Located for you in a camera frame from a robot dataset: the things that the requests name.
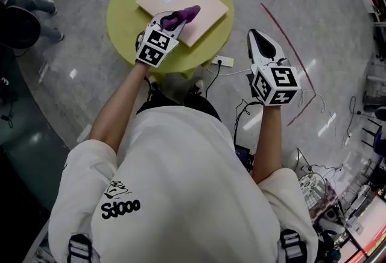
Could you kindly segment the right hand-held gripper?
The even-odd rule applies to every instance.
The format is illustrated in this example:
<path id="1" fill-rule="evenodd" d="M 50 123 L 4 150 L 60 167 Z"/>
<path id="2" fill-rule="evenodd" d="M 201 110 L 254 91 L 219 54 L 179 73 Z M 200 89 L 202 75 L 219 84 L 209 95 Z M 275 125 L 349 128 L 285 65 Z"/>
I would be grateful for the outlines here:
<path id="1" fill-rule="evenodd" d="M 301 86 L 297 70 L 284 58 L 282 47 L 254 28 L 247 33 L 247 46 L 252 60 L 249 75 L 252 97 L 265 106 L 289 104 Z"/>

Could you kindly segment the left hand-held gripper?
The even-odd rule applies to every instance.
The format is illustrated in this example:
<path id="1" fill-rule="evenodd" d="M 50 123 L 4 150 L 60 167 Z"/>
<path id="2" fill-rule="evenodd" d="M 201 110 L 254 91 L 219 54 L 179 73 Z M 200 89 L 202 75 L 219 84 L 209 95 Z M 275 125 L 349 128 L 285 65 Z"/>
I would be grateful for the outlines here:
<path id="1" fill-rule="evenodd" d="M 158 68 L 179 45 L 178 38 L 186 21 L 174 22 L 174 11 L 164 11 L 151 19 L 143 34 L 138 37 L 135 61 Z"/>

